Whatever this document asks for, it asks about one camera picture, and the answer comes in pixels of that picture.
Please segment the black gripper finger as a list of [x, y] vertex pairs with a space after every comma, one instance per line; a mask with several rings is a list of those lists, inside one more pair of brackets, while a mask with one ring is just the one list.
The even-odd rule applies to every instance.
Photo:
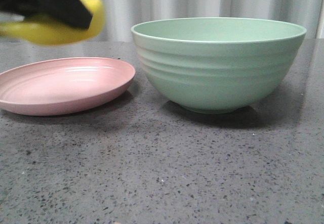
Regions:
[[93, 17], [81, 0], [1, 0], [1, 11], [24, 17], [46, 14], [80, 29], [88, 29]]

